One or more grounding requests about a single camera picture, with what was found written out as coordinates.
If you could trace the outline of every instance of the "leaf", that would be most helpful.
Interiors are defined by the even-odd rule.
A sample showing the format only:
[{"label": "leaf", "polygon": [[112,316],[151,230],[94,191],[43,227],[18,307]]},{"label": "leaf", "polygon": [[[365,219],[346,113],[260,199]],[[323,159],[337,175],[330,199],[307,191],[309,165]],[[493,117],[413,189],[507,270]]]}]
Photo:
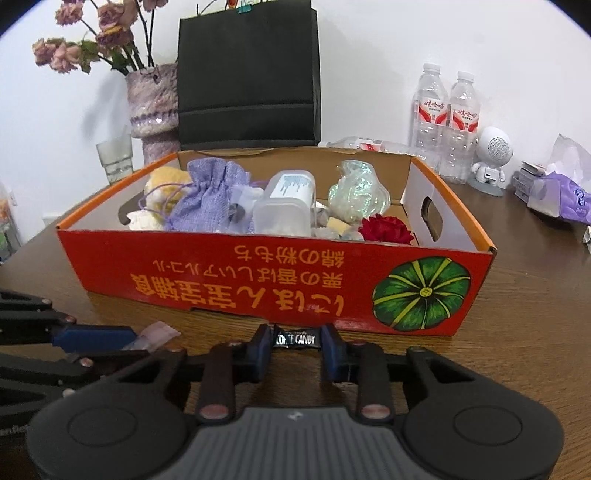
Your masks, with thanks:
[{"label": "leaf", "polygon": [[82,70],[86,74],[90,74],[92,67],[90,66],[90,62],[80,63],[80,70]]},{"label": "leaf", "polygon": [[99,61],[99,46],[92,40],[82,40],[80,42],[80,49],[85,59],[88,61]]},{"label": "leaf", "polygon": [[120,51],[113,50],[111,53],[111,60],[113,62],[112,70],[119,70],[120,72],[127,70],[129,60],[126,59]]}]

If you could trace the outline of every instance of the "black paper bag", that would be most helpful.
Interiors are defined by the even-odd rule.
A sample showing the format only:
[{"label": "black paper bag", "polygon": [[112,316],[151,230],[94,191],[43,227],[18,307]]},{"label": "black paper bag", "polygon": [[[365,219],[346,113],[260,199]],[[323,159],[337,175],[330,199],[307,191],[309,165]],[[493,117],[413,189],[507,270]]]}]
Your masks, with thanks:
[{"label": "black paper bag", "polygon": [[184,150],[317,145],[320,62],[310,0],[275,0],[181,20]]}]

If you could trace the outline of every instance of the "speaker grille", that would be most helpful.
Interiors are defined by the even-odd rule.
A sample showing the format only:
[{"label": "speaker grille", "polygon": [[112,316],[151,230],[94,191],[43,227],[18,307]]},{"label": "speaker grille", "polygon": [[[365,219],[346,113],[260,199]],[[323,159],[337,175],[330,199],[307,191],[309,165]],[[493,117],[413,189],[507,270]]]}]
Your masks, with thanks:
[{"label": "speaker grille", "polygon": [[511,155],[511,146],[501,137],[495,137],[488,144],[488,154],[493,160],[505,161]]}]

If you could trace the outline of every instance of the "pumpkin illustration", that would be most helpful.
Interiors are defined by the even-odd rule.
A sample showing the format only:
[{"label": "pumpkin illustration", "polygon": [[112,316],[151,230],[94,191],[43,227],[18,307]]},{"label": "pumpkin illustration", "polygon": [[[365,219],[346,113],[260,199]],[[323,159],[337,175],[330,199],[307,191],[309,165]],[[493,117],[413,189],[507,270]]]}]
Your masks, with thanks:
[{"label": "pumpkin illustration", "polygon": [[428,329],[456,313],[470,289],[470,274],[447,257],[399,265],[374,289],[374,315],[401,332]]}]

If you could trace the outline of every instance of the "glass cup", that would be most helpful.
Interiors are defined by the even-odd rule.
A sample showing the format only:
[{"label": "glass cup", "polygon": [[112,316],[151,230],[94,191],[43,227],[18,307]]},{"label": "glass cup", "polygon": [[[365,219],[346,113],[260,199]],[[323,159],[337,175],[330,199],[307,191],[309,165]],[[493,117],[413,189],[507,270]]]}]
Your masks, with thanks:
[{"label": "glass cup", "polygon": [[99,143],[96,151],[99,153],[100,164],[105,169],[109,183],[115,183],[133,172],[131,159],[134,152],[130,134]]}]

